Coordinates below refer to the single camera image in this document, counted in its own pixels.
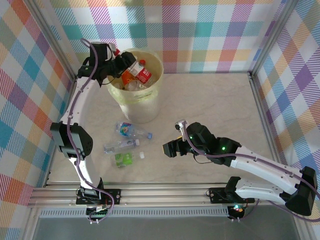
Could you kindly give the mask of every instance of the trash bin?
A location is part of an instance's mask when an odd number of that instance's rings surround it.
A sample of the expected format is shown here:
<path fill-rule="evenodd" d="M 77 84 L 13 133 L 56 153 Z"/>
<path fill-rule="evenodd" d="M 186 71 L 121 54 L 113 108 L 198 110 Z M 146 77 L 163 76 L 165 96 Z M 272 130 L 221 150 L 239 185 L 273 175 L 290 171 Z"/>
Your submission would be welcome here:
<path fill-rule="evenodd" d="M 148 50 L 130 48 L 126 50 L 133 53 L 139 60 L 145 60 L 145 68 L 157 79 L 149 88 L 140 91 L 126 91 L 115 87 L 116 83 L 122 83 L 121 78 L 113 80 L 108 77 L 111 84 L 107 88 L 111 96 L 120 105 L 124 116 L 133 123 L 143 124 L 153 120 L 160 111 L 159 93 L 162 86 L 164 67 L 156 53 Z"/>

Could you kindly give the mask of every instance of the beige floor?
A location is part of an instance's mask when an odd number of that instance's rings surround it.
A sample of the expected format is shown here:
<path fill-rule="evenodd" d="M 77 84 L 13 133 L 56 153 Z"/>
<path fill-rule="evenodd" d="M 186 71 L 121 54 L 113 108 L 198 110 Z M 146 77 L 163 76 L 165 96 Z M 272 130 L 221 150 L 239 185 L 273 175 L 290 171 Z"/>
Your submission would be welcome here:
<path fill-rule="evenodd" d="M 163 104 L 153 121 L 141 124 L 153 133 L 142 141 L 145 159 L 117 168 L 103 145 L 122 139 L 114 133 L 116 121 L 125 120 L 118 104 L 102 87 L 91 104 L 86 131 L 93 138 L 92 158 L 104 182 L 227 182 L 231 176 L 257 179 L 230 167 L 198 164 L 192 155 L 169 158 L 162 145 L 179 136 L 175 122 L 187 119 L 208 127 L 216 137 L 228 137 L 256 153 L 271 157 L 246 74 L 166 74 Z M 199 161 L 206 158 L 198 156 Z M 50 182 L 78 181 L 73 165 L 60 152 L 53 158 Z"/>

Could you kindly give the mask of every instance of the plastic bin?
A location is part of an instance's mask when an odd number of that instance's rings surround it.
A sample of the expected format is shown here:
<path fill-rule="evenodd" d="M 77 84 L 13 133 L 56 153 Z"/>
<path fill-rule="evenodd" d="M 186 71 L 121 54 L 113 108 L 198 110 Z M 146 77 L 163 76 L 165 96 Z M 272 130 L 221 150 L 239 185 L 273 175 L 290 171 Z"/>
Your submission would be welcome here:
<path fill-rule="evenodd" d="M 116 83 L 122 83 L 121 78 L 113 80 L 109 76 L 109 81 L 113 81 L 106 86 L 128 120 L 138 124 L 147 123 L 153 120 L 160 112 L 159 93 L 163 82 L 164 67 L 156 53 L 138 48 L 130 48 L 126 51 L 133 53 L 138 60 L 145 60 L 145 68 L 152 73 L 157 81 L 144 90 L 125 91 L 114 86 Z"/>

